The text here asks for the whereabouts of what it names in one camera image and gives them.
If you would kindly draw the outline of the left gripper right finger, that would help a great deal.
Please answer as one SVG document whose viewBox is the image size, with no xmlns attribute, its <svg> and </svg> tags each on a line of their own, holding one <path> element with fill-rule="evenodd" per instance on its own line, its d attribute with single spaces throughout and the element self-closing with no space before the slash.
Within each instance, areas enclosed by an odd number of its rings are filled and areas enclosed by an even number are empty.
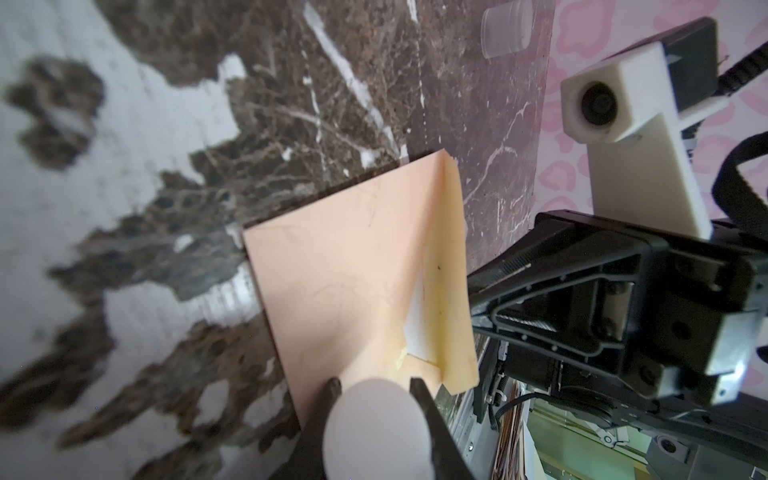
<svg viewBox="0 0 768 480">
<path fill-rule="evenodd" d="M 473 480 L 426 383 L 410 379 L 409 392 L 419 404 L 427 421 L 431 439 L 431 463 L 437 480 Z"/>
</svg>

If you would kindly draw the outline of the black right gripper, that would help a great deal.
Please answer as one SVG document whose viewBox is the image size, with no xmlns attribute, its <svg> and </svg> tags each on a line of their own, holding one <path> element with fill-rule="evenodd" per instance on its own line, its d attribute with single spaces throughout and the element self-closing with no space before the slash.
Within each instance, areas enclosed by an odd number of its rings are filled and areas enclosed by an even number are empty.
<svg viewBox="0 0 768 480">
<path fill-rule="evenodd" d="M 618 360 L 607 375 L 651 404 L 647 424 L 767 464 L 767 404 L 741 392 L 767 322 L 767 242 L 727 220 L 696 239 L 568 210 L 539 214 L 540 246 L 513 273 L 470 295 L 474 324 L 491 324 L 512 304 L 598 285 L 573 318 L 599 327 L 618 304 Z M 542 400 L 559 408 L 604 408 L 606 396 L 568 384 L 591 375 L 589 358 L 526 331 L 494 332 L 472 390 L 474 408 L 517 408 Z"/>
</svg>

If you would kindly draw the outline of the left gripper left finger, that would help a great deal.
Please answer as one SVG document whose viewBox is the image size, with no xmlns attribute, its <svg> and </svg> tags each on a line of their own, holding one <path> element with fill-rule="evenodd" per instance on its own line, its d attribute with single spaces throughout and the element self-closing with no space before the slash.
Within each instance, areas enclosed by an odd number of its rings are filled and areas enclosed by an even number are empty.
<svg viewBox="0 0 768 480">
<path fill-rule="evenodd" d="M 317 396 L 312 414 L 302 427 L 294 451 L 271 477 L 271 480 L 326 478 L 323 464 L 323 438 L 330 412 L 342 394 L 338 377 L 331 378 Z"/>
</svg>

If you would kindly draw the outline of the white glue stick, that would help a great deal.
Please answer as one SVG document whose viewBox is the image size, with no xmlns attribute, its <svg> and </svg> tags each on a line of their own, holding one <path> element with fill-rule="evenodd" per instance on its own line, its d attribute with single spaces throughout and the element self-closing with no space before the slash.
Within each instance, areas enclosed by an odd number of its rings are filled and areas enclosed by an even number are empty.
<svg viewBox="0 0 768 480">
<path fill-rule="evenodd" d="M 358 382 L 329 413 L 322 440 L 328 479 L 434 479 L 431 455 L 425 414 L 395 382 Z"/>
</svg>

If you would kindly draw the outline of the pink red-bordered letter card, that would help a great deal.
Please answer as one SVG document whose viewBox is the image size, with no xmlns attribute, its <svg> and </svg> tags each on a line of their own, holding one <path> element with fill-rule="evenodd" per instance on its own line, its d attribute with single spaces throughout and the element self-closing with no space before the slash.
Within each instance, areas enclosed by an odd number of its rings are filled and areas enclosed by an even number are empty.
<svg viewBox="0 0 768 480">
<path fill-rule="evenodd" d="M 426 290 L 423 272 L 420 271 L 414 283 L 408 313 L 404 324 L 406 351 L 425 362 L 437 364 L 437 350 L 426 310 Z"/>
</svg>

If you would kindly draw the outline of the peach paper envelope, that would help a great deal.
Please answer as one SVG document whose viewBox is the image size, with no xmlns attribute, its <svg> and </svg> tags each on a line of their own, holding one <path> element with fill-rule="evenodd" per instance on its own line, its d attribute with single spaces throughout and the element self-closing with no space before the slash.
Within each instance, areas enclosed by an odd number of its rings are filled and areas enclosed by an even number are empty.
<svg viewBox="0 0 768 480">
<path fill-rule="evenodd" d="M 441 150 L 244 232 L 301 423 L 334 377 L 477 386 L 465 228 L 458 165 Z M 437 364 L 406 351 L 420 271 Z"/>
</svg>

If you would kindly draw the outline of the clear glue stick cap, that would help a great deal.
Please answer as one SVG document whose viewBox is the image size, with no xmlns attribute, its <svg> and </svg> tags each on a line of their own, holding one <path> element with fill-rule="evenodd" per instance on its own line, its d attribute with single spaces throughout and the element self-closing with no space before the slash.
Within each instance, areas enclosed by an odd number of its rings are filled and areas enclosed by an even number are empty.
<svg viewBox="0 0 768 480">
<path fill-rule="evenodd" d="M 481 51 L 493 59 L 525 50 L 531 42 L 534 5 L 514 0 L 486 9 L 481 21 Z"/>
</svg>

